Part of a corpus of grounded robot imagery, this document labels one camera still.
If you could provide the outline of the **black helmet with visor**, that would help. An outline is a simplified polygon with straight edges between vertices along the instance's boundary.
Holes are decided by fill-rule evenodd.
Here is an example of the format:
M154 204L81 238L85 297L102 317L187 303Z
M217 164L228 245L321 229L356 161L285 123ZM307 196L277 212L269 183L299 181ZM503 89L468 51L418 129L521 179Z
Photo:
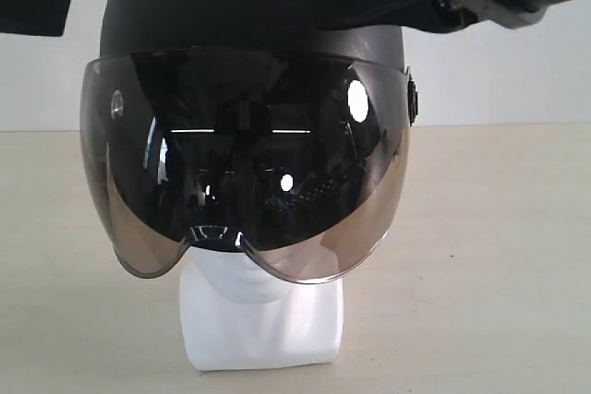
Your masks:
M389 231L416 113L397 27L321 30L310 0L107 0L80 144L130 274L200 249L323 283Z

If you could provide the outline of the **white mannequin head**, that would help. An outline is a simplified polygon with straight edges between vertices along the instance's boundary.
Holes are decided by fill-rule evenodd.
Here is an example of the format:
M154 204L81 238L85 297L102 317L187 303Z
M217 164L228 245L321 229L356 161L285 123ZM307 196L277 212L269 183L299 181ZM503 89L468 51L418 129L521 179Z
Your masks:
M187 251L179 283L187 359L199 371L328 364L344 332L341 281L282 281L246 255Z

